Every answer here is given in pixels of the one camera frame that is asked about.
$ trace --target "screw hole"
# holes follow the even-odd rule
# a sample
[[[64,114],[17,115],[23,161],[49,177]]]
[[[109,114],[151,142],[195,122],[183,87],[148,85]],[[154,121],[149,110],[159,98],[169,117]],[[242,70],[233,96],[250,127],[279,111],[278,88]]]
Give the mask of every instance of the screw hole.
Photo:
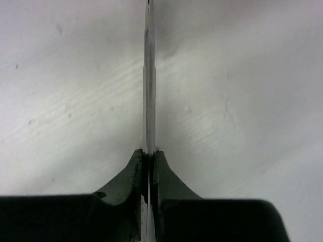
[[[99,198],[105,198],[106,194],[104,192],[96,192],[95,193]]]

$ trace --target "white surface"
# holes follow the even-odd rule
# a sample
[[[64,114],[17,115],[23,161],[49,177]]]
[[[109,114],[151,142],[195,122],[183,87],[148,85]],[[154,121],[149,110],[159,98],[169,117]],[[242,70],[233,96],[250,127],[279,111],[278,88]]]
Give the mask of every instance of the white surface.
[[[144,1],[0,3],[0,193],[92,192],[142,142]],[[323,230],[321,0],[155,1],[157,145],[203,197]]]

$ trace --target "dark speck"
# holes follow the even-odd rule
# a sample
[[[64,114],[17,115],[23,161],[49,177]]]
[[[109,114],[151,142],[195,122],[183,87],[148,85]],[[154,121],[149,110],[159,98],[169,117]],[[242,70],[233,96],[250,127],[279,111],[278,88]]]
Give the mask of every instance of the dark speck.
[[[58,23],[56,24],[56,29],[57,29],[57,31],[59,31],[60,35],[62,35],[63,29],[61,28],[61,26]]]

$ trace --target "metal tweezers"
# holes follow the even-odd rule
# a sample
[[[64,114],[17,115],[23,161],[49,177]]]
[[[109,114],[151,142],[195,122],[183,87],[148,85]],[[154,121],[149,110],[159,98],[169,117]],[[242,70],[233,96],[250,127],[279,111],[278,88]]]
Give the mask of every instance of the metal tweezers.
[[[271,203],[202,199],[156,150],[153,1],[146,5],[143,148],[92,194],[0,197],[0,241],[289,241]]]

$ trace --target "white tabletop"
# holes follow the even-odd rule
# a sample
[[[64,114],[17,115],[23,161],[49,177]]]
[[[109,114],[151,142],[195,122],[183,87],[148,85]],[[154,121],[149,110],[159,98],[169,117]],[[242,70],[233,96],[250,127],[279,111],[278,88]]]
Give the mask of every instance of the white tabletop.
[[[209,198],[323,238],[321,0],[155,1],[156,144]],[[0,193],[93,192],[142,145],[145,1],[0,3]]]

